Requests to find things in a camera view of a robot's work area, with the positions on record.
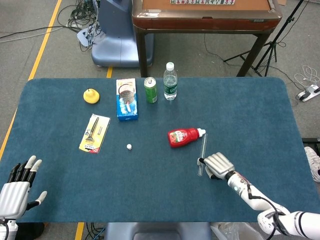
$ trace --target blue box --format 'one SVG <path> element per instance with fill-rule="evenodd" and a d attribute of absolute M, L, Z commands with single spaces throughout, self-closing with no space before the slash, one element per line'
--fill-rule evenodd
<path fill-rule="evenodd" d="M 138 119 L 136 80 L 116 80 L 116 116 L 120 121 Z"/>

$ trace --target white robotic hand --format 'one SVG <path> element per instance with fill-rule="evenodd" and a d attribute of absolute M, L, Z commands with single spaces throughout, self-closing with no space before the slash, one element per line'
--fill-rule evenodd
<path fill-rule="evenodd" d="M 35 201 L 27 202 L 30 188 L 41 163 L 40 159 L 36 161 L 36 156 L 30 157 L 22 165 L 18 163 L 11 170 L 7 183 L 3 185 L 0 193 L 0 240 L 15 239 L 18 230 L 16 219 L 45 200 L 47 192 L 43 191 Z M 6 228 L 5 238 L 1 238 L 1 233 L 4 232 L 1 225 Z M 8 238 L 9 232 L 14 232 L 10 238 Z"/>
<path fill-rule="evenodd" d="M 211 179 L 226 179 L 227 184 L 253 209 L 261 212 L 257 221 L 268 239 L 273 235 L 301 236 L 320 240 L 320 214 L 296 211 L 290 213 L 260 192 L 220 152 L 200 159 Z"/>

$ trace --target ketchup bottle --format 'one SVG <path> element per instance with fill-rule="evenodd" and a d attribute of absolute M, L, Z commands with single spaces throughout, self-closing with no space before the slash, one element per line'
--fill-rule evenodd
<path fill-rule="evenodd" d="M 201 128 L 179 128 L 168 132 L 168 140 L 172 148 L 182 147 L 201 138 L 206 130 Z"/>

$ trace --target soda can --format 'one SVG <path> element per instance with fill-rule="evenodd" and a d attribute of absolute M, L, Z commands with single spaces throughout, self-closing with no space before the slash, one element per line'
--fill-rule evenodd
<path fill-rule="evenodd" d="M 153 104 L 157 101 L 157 84 L 153 77 L 147 77 L 144 80 L 144 89 L 146 95 L 146 101 Z"/>

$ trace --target white sneaker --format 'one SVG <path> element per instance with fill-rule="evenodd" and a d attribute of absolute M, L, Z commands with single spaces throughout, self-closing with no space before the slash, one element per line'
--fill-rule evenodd
<path fill-rule="evenodd" d="M 306 146 L 304 150 L 308 158 L 313 180 L 317 183 L 320 183 L 320 157 L 309 146 Z"/>

